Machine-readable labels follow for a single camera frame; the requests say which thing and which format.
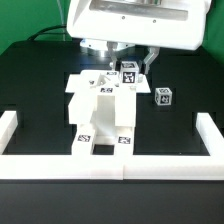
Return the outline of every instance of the black table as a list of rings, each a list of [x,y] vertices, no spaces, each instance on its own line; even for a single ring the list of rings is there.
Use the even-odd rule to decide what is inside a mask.
[[[146,54],[137,47],[124,60]],[[0,56],[0,112],[16,110],[19,126],[5,154],[70,154],[76,128],[68,124],[69,74],[109,69],[109,61],[72,42],[12,44]],[[223,68],[203,48],[162,49],[148,80],[152,93],[137,97],[136,156],[207,156],[196,114],[209,112],[223,133]],[[172,106],[154,103],[157,87],[173,91]],[[1,223],[224,222],[223,182],[5,180],[0,201]]]

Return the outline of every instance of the white platform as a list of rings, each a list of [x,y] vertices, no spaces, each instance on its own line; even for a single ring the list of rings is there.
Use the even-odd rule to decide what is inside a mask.
[[[197,115],[197,129],[210,156],[2,155],[0,179],[224,180],[221,133],[207,113]]]

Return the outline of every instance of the small cube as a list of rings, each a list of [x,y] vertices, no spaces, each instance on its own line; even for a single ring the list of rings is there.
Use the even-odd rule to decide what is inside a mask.
[[[168,106],[172,102],[172,91],[169,88],[156,88],[155,101],[158,106]]]
[[[135,61],[122,61],[120,70],[120,83],[135,85],[138,83],[139,67]]]

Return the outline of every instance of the black cable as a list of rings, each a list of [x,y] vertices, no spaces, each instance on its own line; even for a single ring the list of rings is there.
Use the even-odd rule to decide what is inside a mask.
[[[65,25],[58,25],[58,26],[51,26],[51,27],[45,28],[43,30],[40,30],[36,34],[30,36],[27,40],[28,41],[34,41],[40,35],[43,35],[43,34],[53,34],[53,33],[46,33],[47,31],[56,30],[56,29],[66,29],[66,28],[67,28],[66,24]]]

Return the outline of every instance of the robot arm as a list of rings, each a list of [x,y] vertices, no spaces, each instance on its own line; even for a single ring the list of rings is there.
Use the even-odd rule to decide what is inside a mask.
[[[72,37],[197,49],[211,0],[71,0]]]

